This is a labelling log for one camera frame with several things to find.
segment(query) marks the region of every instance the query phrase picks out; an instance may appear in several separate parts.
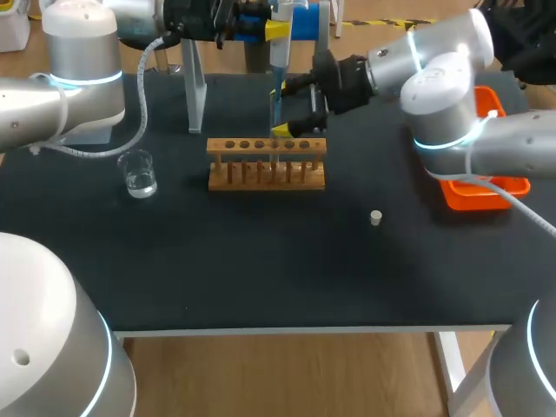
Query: robotic arm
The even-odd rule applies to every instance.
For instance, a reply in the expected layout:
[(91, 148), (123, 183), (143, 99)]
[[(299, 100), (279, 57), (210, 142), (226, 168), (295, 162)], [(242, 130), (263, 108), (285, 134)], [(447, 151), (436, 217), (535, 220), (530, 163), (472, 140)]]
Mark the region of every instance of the robotic arm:
[[(399, 97), (425, 168), (439, 179), (464, 175), (556, 176), (556, 112), (505, 118), (477, 117), (474, 78), (494, 58), (487, 21), (478, 10), (437, 23), (367, 57), (335, 61), (327, 51), (313, 69), (284, 83), (282, 94), (310, 84), (321, 88), (330, 113), (364, 106), (373, 96)], [(300, 136), (326, 127), (328, 114), (313, 114), (273, 129)]]
[(400, 101), (432, 176), (556, 176), (556, 112), (479, 119), (474, 71), (460, 53), (438, 56), (412, 76)]
[[(282, 11), (293, 0), (280, 0)], [(0, 152), (84, 130), (111, 127), (124, 116), (118, 37), (144, 44), (137, 81), (142, 125), (124, 147), (76, 156), (118, 155), (141, 138), (147, 124), (142, 71), (148, 54), (181, 38), (216, 42), (236, 36), (275, 40), (277, 59), (289, 54), (291, 13), (271, 21), (270, 6), (238, 0), (50, 0), (41, 2), (51, 72), (31, 79), (0, 78)]]
[(43, 14), (51, 75), (0, 78), (0, 152), (119, 123), (125, 106), (114, 14), (66, 0)]
[[(320, 87), (330, 113), (340, 115), (368, 103), (373, 96), (400, 96), (401, 87), (435, 57), (447, 52), (467, 53), (475, 70), (483, 70), (494, 59), (487, 21), (475, 9), (425, 29), (408, 32), (402, 39), (370, 50), (366, 56), (336, 61), (330, 51), (313, 58), (308, 74), (289, 78), (282, 95), (290, 96), (310, 84)], [(328, 114), (276, 126), (277, 136), (297, 137), (326, 126)]]

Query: cable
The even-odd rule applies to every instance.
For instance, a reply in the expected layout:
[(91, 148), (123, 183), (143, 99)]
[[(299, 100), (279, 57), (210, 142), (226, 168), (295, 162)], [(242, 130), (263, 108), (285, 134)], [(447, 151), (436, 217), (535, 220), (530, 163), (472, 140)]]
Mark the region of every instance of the cable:
[(492, 184), (489, 181), (482, 180), (478, 176), (466, 177), (463, 181), (469, 182), (480, 187), (485, 187), (486, 189), (491, 189), (495, 193), (500, 194), (506, 200), (508, 200), (515, 208), (521, 211), (524, 215), (529, 217), (539, 226), (541, 226), (546, 232), (556, 238), (556, 228), (549, 222), (547, 222), (543, 217), (538, 215), (532, 208), (529, 208), (526, 204), (515, 198), (513, 195), (499, 187), (498, 185)]
[(68, 148), (67, 146), (63, 145), (55, 145), (51, 143), (45, 143), (41, 146), (43, 148), (56, 150), (58, 152), (63, 152), (64, 154), (77, 156), (80, 158), (87, 158), (87, 159), (96, 159), (96, 158), (108, 158), (110, 156), (117, 156), (120, 155), (122, 152), (130, 149), (131, 147), (135, 146), (143, 137), (145, 130), (147, 130), (147, 123), (149, 121), (149, 112), (147, 110), (147, 98), (145, 97), (145, 83), (144, 83), (144, 74), (145, 74), (145, 67), (147, 65), (147, 59), (149, 58), (149, 54), (158, 48), (159, 46), (165, 44), (166, 40), (169, 38), (167, 36), (161, 36), (151, 42), (145, 51), (141, 55), (141, 59), (139, 60), (139, 65), (137, 67), (137, 90), (139, 93), (139, 107), (141, 109), (141, 124), (139, 125), (139, 129), (133, 138), (125, 143), (124, 145), (107, 150), (105, 152), (84, 152), (81, 150)]
[[(497, 116), (498, 116), (498, 112), (496, 111), (489, 112), (488, 117), (483, 119), (483, 122), (486, 123), (488, 122), (488, 120), (493, 119)], [(471, 158), (473, 155), (473, 146), (478, 137), (479, 136), (476, 136), (471, 142), (467, 144), (466, 159), (465, 159), (465, 169), (466, 169), (465, 174), (436, 175), (433, 174), (432, 172), (427, 171), (428, 174), (432, 178), (436, 178), (437, 180), (441, 180), (441, 181), (462, 181), (462, 182), (467, 182), (469, 184), (477, 185), (479, 187), (484, 187), (485, 189), (490, 189), (495, 193), (497, 193), (498, 195), (500, 195), (501, 197), (503, 197), (504, 199), (506, 199), (508, 202), (510, 202), (515, 208), (517, 208), (524, 215), (526, 215), (531, 220), (533, 220), (534, 223), (536, 223), (538, 226), (543, 228), (549, 235), (556, 238), (556, 228), (550, 222), (546, 221), (543, 217), (537, 214), (532, 208), (529, 208), (525, 203), (518, 200), (516, 197), (514, 197), (513, 195), (505, 191), (503, 188), (499, 187), (496, 184), (492, 184), (490, 182), (492, 177), (487, 177), (487, 178), (480, 177), (478, 175), (475, 175), (472, 172)]]

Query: black table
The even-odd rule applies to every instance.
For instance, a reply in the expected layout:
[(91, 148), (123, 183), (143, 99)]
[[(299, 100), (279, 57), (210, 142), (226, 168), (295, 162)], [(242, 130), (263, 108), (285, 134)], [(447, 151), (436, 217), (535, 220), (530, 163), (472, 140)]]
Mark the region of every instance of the black table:
[[(552, 287), (553, 241), (523, 215), (455, 214), (424, 175), (397, 103), (329, 121), (327, 189), (209, 193), (206, 139), (268, 136), (266, 76), (209, 76), (203, 134), (188, 134), (183, 80), (147, 77), (159, 189), (127, 196), (115, 159), (21, 149), (0, 175), (0, 230), (53, 250), (120, 331), (509, 324)], [(506, 111), (511, 74), (482, 74)], [(112, 146), (138, 125), (135, 79)], [(526, 203), (548, 219), (556, 181)], [(378, 228), (369, 213), (380, 210)]]

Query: orange container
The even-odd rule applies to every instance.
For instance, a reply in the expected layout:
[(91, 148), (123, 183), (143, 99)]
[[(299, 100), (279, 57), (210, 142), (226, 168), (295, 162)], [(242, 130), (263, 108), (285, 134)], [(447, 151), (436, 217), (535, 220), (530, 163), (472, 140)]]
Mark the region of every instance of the orange container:
[[(490, 110), (498, 110), (498, 117), (506, 117), (506, 112), (492, 89), (482, 85), (475, 87), (475, 97), (479, 117), (487, 117)], [(527, 195), (531, 190), (531, 183), (526, 178), (496, 176), (491, 182), (517, 198)], [(511, 206), (490, 189), (460, 181), (440, 181), (440, 185), (446, 203), (453, 210), (503, 210)]]

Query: glowing blue ring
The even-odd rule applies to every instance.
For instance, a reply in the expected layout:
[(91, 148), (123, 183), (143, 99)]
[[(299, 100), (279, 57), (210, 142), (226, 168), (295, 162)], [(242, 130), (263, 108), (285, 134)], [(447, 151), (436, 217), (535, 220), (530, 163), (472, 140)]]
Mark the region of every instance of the glowing blue ring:
[(98, 315), (101, 316), (101, 320), (103, 321), (104, 328), (106, 329), (106, 336), (108, 338), (108, 359), (106, 360), (106, 368), (104, 369), (104, 375), (103, 378), (101, 379), (101, 383), (99, 384), (98, 389), (95, 392), (95, 395), (93, 395), (93, 399), (90, 401), (87, 408), (85, 408), (85, 411), (83, 411), (79, 417), (87, 417), (91, 412), (91, 410), (93, 409), (93, 407), (98, 402), (98, 399), (100, 398), (101, 394), (103, 393), (104, 387), (106, 386), (106, 381), (108, 380), (110, 367), (112, 365), (112, 333), (110, 332), (110, 329), (108, 328), (108, 324), (106, 324), (103, 315), (100, 313)]
[(100, 78), (98, 80), (67, 80), (65, 78), (60, 78), (58, 76), (54, 76), (50, 74), (52, 79), (60, 84), (67, 84), (72, 86), (85, 86), (85, 85), (100, 85), (100, 84), (107, 84), (112, 83), (113, 81), (117, 80), (118, 78), (122, 77), (122, 72), (118, 72), (113, 76), (108, 76), (106, 78)]
[(419, 142), (417, 139), (414, 139), (414, 142), (416, 146), (426, 150), (447, 149), (447, 148), (452, 148), (453, 146), (461, 145), (464, 142), (472, 142), (475, 141), (480, 136), (487, 122), (490, 119), (496, 118), (497, 116), (498, 116), (498, 112), (496, 113), (489, 112), (486, 118), (476, 123), (475, 126), (471, 130), (469, 130), (469, 133), (467, 133), (465, 136), (461, 137), (460, 139), (456, 139), (455, 141), (451, 141), (449, 143), (442, 143), (441, 145), (426, 145), (425, 143)]
[(546, 378), (545, 373), (542, 371), (540, 367), (539, 360), (537, 359), (537, 355), (535, 353), (535, 349), (533, 348), (533, 337), (531, 336), (531, 326), (533, 322), (533, 313), (535, 312), (535, 308), (539, 304), (539, 300), (534, 303), (533, 308), (531, 308), (531, 313), (529, 313), (529, 319), (527, 320), (527, 346), (529, 347), (529, 355), (531, 356), (531, 360), (533, 361), (533, 366), (535, 371), (537, 371), (537, 375), (542, 382), (542, 385), (545, 386), (546, 391), (556, 400), (556, 391), (554, 390), (553, 386), (551, 385), (548, 378)]

